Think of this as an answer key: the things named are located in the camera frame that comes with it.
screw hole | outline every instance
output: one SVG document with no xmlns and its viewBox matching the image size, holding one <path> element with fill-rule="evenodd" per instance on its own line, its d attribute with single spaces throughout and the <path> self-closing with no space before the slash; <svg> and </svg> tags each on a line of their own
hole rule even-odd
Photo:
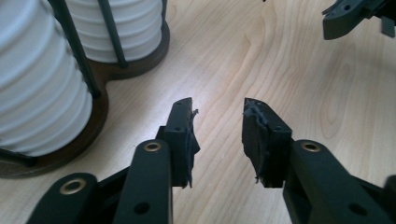
<svg viewBox="0 0 396 224">
<path fill-rule="evenodd" d="M 356 203 L 352 203 L 349 205 L 349 210 L 352 211 L 353 213 L 355 213 L 356 215 L 359 216 L 367 216 L 368 212 L 365 208 L 363 208 L 362 206 L 356 204 Z"/>
<path fill-rule="evenodd" d="M 134 212 L 138 215 L 143 215 L 149 211 L 148 203 L 139 203 L 134 207 Z"/>
<path fill-rule="evenodd" d="M 87 181 L 84 179 L 72 179 L 61 186 L 60 192 L 64 195 L 74 194 L 84 189 L 85 185 L 87 185 Z"/>
</svg>

white ribbed cylinder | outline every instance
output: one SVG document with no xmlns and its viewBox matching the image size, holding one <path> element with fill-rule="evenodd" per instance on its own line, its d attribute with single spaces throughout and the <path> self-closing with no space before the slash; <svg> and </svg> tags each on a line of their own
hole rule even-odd
<svg viewBox="0 0 396 224">
<path fill-rule="evenodd" d="M 97 0 L 66 0 L 87 58 L 116 63 Z M 160 44 L 162 0 L 109 0 L 126 61 L 148 56 Z"/>
<path fill-rule="evenodd" d="M 43 156 L 71 142 L 92 96 L 47 1 L 0 1 L 0 57 L 0 148 Z"/>
</svg>

black plastic part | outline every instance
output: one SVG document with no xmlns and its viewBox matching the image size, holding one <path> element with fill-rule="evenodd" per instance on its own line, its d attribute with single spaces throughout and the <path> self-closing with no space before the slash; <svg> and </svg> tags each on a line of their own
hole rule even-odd
<svg viewBox="0 0 396 224">
<path fill-rule="evenodd" d="M 97 209 L 94 202 L 96 189 L 95 176 L 68 175 L 50 187 L 27 223 L 90 223 Z"/>
<path fill-rule="evenodd" d="M 381 192 L 380 202 L 396 223 L 396 175 L 388 177 L 385 187 Z"/>
<path fill-rule="evenodd" d="M 200 150 L 193 129 L 193 119 L 198 110 L 192 111 L 191 109 L 191 98 L 175 102 L 166 126 L 160 128 L 157 134 L 171 148 L 173 187 L 185 188 L 188 183 L 191 186 L 194 154 Z"/>
<path fill-rule="evenodd" d="M 113 223 L 172 223 L 170 149 L 166 142 L 148 140 L 137 146 Z"/>
<path fill-rule="evenodd" d="M 119 33 L 117 32 L 117 27 L 116 23 L 114 22 L 114 17 L 113 13 L 111 12 L 110 4 L 108 3 L 108 0 L 98 0 L 98 3 L 102 11 L 103 18 L 105 20 L 108 34 L 110 35 L 110 40 L 113 45 L 114 52 L 116 53 L 117 60 L 119 62 L 119 67 L 126 68 L 128 67 L 128 63 L 125 60 Z"/>
<path fill-rule="evenodd" d="M 242 143 L 266 188 L 283 187 L 291 141 L 291 128 L 270 106 L 245 99 Z"/>
<path fill-rule="evenodd" d="M 396 21 L 395 2 L 395 0 L 337 0 L 335 4 L 322 12 L 325 15 L 324 39 L 335 39 L 347 35 L 361 21 L 371 19 L 373 16 Z M 385 34 L 388 36 L 392 36 L 394 32 L 394 23 L 393 27 L 390 26 L 391 22 L 387 21 Z"/>
<path fill-rule="evenodd" d="M 70 47 L 78 62 L 79 69 L 84 76 L 92 97 L 100 97 L 102 93 L 99 90 L 90 65 L 88 64 L 87 57 L 85 56 L 84 49 L 82 48 L 81 41 L 79 40 L 76 27 L 73 23 L 72 17 L 70 16 L 66 2 L 64 0 L 49 0 L 49 3 L 53 8 L 56 19 L 64 29 L 64 34 L 69 41 Z"/>
<path fill-rule="evenodd" d="M 335 39 L 347 35 L 362 20 L 361 13 L 366 0 L 337 0 L 330 8 L 323 11 L 323 36 L 324 39 Z"/>
<path fill-rule="evenodd" d="M 392 223 L 322 144 L 294 142 L 290 165 L 284 197 L 293 223 Z"/>
<path fill-rule="evenodd" d="M 381 18 L 381 32 L 389 37 L 395 37 L 395 21 L 388 17 Z"/>
<path fill-rule="evenodd" d="M 0 162 L 31 167 L 35 165 L 37 158 L 0 148 Z"/>
</svg>

wooden table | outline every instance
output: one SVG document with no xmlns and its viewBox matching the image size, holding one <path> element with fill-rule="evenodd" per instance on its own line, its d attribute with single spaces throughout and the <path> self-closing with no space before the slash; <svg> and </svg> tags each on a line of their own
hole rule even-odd
<svg viewBox="0 0 396 224">
<path fill-rule="evenodd" d="M 0 223 L 24 223 L 59 178 L 102 180 L 127 167 L 155 137 L 172 103 L 199 109 L 193 188 L 174 188 L 175 223 L 290 223 L 281 189 L 255 184 L 241 143 L 245 97 L 269 104 L 294 139 L 327 146 L 350 173 L 383 186 L 396 174 L 396 40 L 380 20 L 325 41 L 320 12 L 331 0 L 169 0 L 164 61 L 107 85 L 110 111 L 90 149 L 37 177 L 0 179 Z"/>
</svg>

